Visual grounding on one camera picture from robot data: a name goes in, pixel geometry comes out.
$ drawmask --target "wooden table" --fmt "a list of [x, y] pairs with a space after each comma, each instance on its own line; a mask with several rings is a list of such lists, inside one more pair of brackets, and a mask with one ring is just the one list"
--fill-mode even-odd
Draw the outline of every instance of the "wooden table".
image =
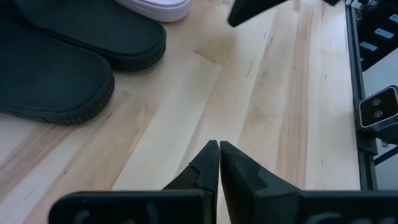
[[161, 189], [210, 139], [300, 188], [359, 189], [344, 4], [294, 0], [235, 29], [231, 5], [193, 0], [161, 62], [116, 73], [83, 126], [0, 115], [0, 223], [45, 223], [78, 190]]

